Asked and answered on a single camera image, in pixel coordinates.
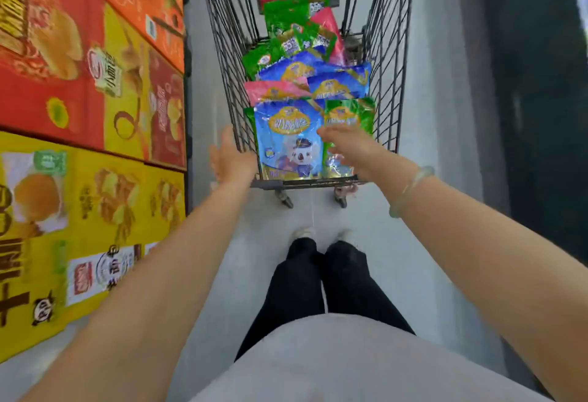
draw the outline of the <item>hand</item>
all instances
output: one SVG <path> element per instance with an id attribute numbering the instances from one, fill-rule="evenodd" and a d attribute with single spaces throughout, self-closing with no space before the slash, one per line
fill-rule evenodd
<path id="1" fill-rule="evenodd" d="M 249 185 L 258 172 L 257 156 L 253 152 L 239 153 L 231 126 L 224 128 L 220 147 L 211 145 L 210 168 L 219 183 L 246 183 Z"/>
<path id="2" fill-rule="evenodd" d="M 359 126 L 332 124 L 319 128 L 317 132 L 323 142 L 334 144 L 329 153 L 342 155 L 341 163 L 353 167 L 355 174 L 364 181 L 374 181 L 374 172 L 380 161 L 393 155 Z"/>

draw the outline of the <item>white shirt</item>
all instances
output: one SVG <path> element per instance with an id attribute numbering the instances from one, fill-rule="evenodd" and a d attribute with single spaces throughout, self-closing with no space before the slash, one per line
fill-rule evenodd
<path id="1" fill-rule="evenodd" d="M 192 402 L 221 400 L 548 401 L 407 332 L 340 314 L 279 327 Z"/>

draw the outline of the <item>left arm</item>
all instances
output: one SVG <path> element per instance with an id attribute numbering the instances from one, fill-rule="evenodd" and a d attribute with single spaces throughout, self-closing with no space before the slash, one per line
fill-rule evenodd
<path id="1" fill-rule="evenodd" d="M 225 129 L 220 185 L 115 287 L 23 402 L 164 400 L 257 171 Z"/>

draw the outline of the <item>white shoe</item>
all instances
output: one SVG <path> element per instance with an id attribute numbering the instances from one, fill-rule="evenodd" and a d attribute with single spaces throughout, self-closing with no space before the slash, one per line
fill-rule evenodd
<path id="1" fill-rule="evenodd" d="M 310 238 L 316 242 L 316 230 L 313 227 L 303 227 L 299 228 L 292 234 L 292 243 L 294 240 L 298 240 L 298 238 Z"/>
<path id="2" fill-rule="evenodd" d="M 339 234 L 337 235 L 337 237 L 335 238 L 334 242 L 337 242 L 337 241 L 348 242 L 353 247 L 358 249 L 357 239 L 355 237 L 355 232 L 353 230 L 351 230 L 350 228 L 346 228 L 345 230 L 340 231 Z"/>

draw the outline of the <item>person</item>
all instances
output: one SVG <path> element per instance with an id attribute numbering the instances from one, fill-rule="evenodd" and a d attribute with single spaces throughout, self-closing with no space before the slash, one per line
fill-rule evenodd
<path id="1" fill-rule="evenodd" d="M 588 400 L 583 265 L 435 176 L 423 177 L 355 127 L 319 134 L 380 188 L 556 400 Z M 230 128 L 221 142 L 210 151 L 218 187 L 113 289 L 23 401 L 165 399 L 257 172 L 255 155 L 237 151 Z M 545 400 L 414 335 L 356 247 L 340 240 L 323 255 L 311 233 L 299 235 L 239 358 L 195 400 Z"/>

